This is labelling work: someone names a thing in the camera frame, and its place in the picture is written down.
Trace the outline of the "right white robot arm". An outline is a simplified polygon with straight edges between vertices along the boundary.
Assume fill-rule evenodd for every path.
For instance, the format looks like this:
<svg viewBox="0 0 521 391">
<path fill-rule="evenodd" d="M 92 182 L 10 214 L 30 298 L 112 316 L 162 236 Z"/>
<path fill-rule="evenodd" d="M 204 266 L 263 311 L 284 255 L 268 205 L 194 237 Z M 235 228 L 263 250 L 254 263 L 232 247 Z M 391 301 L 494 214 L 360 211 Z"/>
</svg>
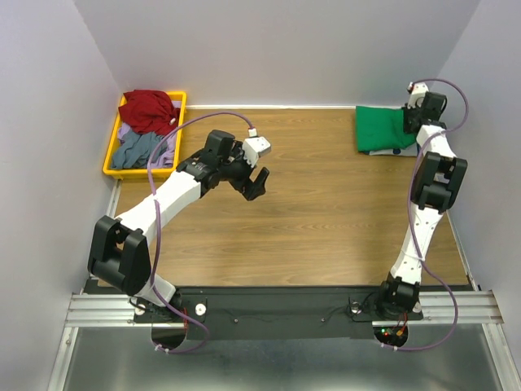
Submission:
<svg viewBox="0 0 521 391">
<path fill-rule="evenodd" d="M 448 130 L 440 120 L 447 97 L 429 91 L 424 82 L 409 87 L 403 107 L 404 131 L 419 146 L 408 190 L 408 229 L 396 262 L 380 286 L 375 306 L 379 315 L 394 319 L 419 310 L 422 273 L 436 227 L 453 207 L 468 163 L 449 146 Z"/>
</svg>

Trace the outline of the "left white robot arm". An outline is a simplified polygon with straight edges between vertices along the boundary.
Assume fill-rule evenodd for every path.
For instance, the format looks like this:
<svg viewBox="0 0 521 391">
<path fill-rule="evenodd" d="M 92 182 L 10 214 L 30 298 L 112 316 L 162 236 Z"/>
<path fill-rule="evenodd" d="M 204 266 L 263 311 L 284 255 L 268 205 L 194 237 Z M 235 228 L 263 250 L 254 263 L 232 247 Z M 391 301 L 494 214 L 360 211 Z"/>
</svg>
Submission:
<svg viewBox="0 0 521 391">
<path fill-rule="evenodd" d="M 150 258 L 149 245 L 160 245 L 163 228 L 221 182 L 248 201 L 264 195 L 269 170 L 261 169 L 256 178 L 251 174 L 270 150 L 270 142 L 255 130 L 243 141 L 211 131 L 204 147 L 181 162 L 161 186 L 152 187 L 148 197 L 117 217 L 96 222 L 88 271 L 128 297 L 171 305 L 176 288 L 156 273 L 159 261 Z"/>
</svg>

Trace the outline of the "green t shirt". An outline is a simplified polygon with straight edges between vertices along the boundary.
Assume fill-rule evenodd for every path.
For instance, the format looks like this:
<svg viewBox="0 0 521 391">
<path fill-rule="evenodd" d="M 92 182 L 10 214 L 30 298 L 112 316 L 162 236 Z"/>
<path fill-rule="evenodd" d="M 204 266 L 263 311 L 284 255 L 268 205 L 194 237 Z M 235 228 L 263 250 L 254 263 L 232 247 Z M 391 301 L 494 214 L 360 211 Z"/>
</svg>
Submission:
<svg viewBox="0 0 521 391">
<path fill-rule="evenodd" d="M 401 108 L 356 106 L 355 133 L 359 152 L 403 150 L 416 143 L 415 136 L 404 131 Z"/>
</svg>

